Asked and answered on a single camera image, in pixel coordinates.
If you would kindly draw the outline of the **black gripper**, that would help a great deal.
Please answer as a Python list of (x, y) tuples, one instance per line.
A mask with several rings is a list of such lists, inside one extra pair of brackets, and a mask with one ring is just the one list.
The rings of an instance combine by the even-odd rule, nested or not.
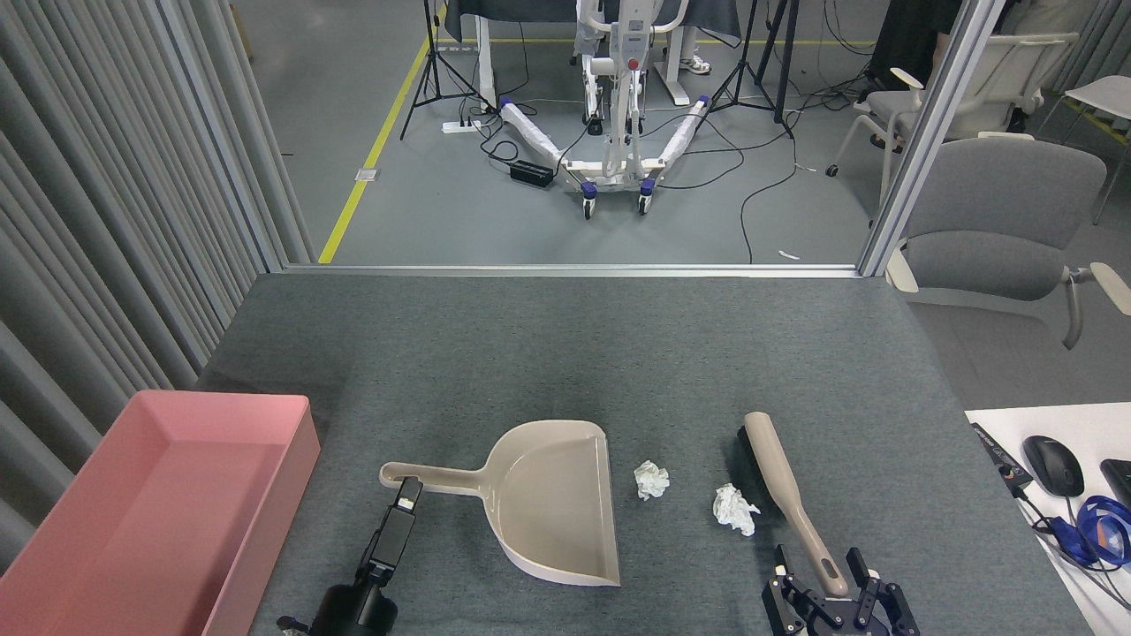
[(421, 495), (416, 476), (403, 480), (395, 502), (385, 512), (357, 567), (357, 581), (323, 592), (322, 604), (311, 624), (311, 635), (389, 635), (399, 618), (399, 607), (385, 596), (415, 522)]
[(884, 583), (866, 567), (860, 548), (852, 547), (846, 562), (860, 588), (851, 604), (853, 614), (831, 618), (808, 612), (808, 595), (794, 584), (784, 545), (774, 548), (774, 576), (763, 588), (763, 604), (772, 635), (921, 635), (903, 588)]

